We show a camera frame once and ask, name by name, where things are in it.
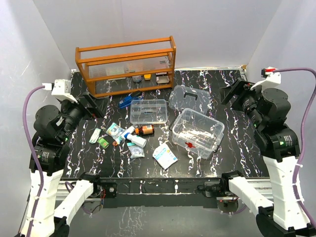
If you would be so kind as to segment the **clear teal bandage packet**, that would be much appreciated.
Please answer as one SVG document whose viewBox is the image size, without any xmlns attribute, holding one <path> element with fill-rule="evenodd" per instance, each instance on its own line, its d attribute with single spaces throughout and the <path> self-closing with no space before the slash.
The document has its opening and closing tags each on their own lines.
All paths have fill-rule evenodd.
<svg viewBox="0 0 316 237">
<path fill-rule="evenodd" d="M 113 139 L 117 139 L 125 130 L 113 122 L 110 127 L 106 130 L 106 133 Z"/>
</svg>

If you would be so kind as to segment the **clear medicine kit box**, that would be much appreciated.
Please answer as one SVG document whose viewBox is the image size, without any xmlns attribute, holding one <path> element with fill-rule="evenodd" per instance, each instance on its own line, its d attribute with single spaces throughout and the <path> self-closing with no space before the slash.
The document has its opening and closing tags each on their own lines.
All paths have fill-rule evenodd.
<svg viewBox="0 0 316 237">
<path fill-rule="evenodd" d="M 203 159 L 208 159 L 217 152 L 224 136 L 225 126 L 214 118 L 185 108 L 171 122 L 169 129 L 174 144 Z"/>
</svg>

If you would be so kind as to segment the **white plastic bottle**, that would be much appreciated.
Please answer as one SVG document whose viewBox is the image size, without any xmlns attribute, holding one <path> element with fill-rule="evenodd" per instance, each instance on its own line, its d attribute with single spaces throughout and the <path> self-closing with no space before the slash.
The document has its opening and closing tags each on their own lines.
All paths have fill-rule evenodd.
<svg viewBox="0 0 316 237">
<path fill-rule="evenodd" d="M 147 143 L 146 139 L 129 133 L 125 135 L 125 138 L 141 148 L 144 148 Z"/>
</svg>

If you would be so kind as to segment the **brown medicine bottle orange cap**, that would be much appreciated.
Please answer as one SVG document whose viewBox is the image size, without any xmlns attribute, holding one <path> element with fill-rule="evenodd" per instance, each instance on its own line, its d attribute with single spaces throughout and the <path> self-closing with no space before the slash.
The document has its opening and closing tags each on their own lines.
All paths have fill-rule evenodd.
<svg viewBox="0 0 316 237">
<path fill-rule="evenodd" d="M 155 133 L 155 128 L 153 125 L 144 125 L 138 128 L 135 128 L 136 135 L 152 135 Z"/>
</svg>

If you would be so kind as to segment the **teal header cotton swab bag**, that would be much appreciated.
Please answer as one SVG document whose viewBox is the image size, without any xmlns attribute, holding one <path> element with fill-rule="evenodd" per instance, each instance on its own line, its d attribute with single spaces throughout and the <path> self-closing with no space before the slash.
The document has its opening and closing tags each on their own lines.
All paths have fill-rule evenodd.
<svg viewBox="0 0 316 237">
<path fill-rule="evenodd" d="M 129 146 L 128 148 L 131 152 L 130 158 L 144 158 L 145 157 L 143 148 L 137 145 Z"/>
</svg>

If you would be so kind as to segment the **white blue mask packet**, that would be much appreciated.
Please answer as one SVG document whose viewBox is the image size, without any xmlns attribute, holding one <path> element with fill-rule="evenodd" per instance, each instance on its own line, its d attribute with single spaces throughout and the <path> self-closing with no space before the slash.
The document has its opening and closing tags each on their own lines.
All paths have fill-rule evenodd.
<svg viewBox="0 0 316 237">
<path fill-rule="evenodd" d="M 164 170 L 178 161 L 178 158 L 166 143 L 161 144 L 154 150 L 153 158 Z"/>
</svg>

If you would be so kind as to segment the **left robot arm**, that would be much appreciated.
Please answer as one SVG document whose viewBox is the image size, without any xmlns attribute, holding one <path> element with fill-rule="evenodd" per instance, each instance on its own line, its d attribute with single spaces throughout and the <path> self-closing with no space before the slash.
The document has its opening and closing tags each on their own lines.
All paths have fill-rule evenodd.
<svg viewBox="0 0 316 237">
<path fill-rule="evenodd" d="M 30 148 L 31 188 L 25 222 L 19 237 L 66 237 L 70 224 L 84 202 L 101 194 L 100 176 L 84 172 L 77 184 L 58 207 L 55 206 L 60 179 L 70 152 L 69 140 L 82 120 L 104 116 L 101 102 L 85 92 L 72 102 L 61 101 L 61 107 L 46 105 L 35 114 L 33 137 L 26 133 Z"/>
</svg>

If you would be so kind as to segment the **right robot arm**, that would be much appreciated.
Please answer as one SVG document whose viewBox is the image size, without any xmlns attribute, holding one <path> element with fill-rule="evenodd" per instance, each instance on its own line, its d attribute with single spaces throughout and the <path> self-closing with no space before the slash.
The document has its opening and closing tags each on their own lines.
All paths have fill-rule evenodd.
<svg viewBox="0 0 316 237">
<path fill-rule="evenodd" d="M 314 237 L 316 226 L 300 206 L 300 191 L 292 176 L 301 154 L 296 133 L 286 124 L 291 105 L 287 94 L 277 88 L 255 86 L 237 79 L 220 88 L 223 105 L 232 97 L 232 108 L 244 112 L 255 128 L 254 138 L 268 169 L 273 200 L 253 188 L 239 171 L 223 173 L 219 188 L 226 196 L 237 195 L 255 215 L 265 237 Z"/>
</svg>

